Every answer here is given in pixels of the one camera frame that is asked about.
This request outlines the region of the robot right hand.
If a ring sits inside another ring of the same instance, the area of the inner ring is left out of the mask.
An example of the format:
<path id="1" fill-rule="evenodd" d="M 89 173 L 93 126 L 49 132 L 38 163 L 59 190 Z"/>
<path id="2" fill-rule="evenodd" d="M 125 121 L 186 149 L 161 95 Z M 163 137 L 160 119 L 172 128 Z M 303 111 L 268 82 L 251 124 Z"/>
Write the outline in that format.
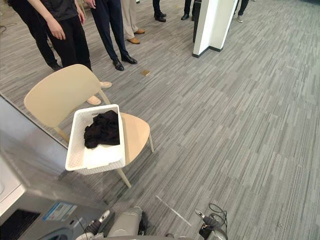
<path id="1" fill-rule="evenodd" d="M 211 234 L 215 240 L 228 239 L 227 233 L 223 230 L 223 223 L 218 221 L 218 219 L 223 220 L 220 212 L 213 211 L 210 215 L 205 215 L 197 208 L 194 210 L 194 212 L 203 221 L 198 233 L 203 237 L 204 240 L 208 240 Z"/>

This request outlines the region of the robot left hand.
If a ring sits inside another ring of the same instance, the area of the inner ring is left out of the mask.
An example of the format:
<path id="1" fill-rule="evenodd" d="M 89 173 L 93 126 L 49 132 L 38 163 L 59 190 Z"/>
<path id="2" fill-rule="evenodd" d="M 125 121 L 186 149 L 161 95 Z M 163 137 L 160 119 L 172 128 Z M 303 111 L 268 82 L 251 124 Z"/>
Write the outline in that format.
<path id="1" fill-rule="evenodd" d="M 107 222 L 111 214 L 110 210 L 106 210 L 99 219 L 93 220 L 84 230 L 84 232 L 87 234 L 97 235 L 99 233 L 99 230 L 101 229 L 102 225 Z"/>

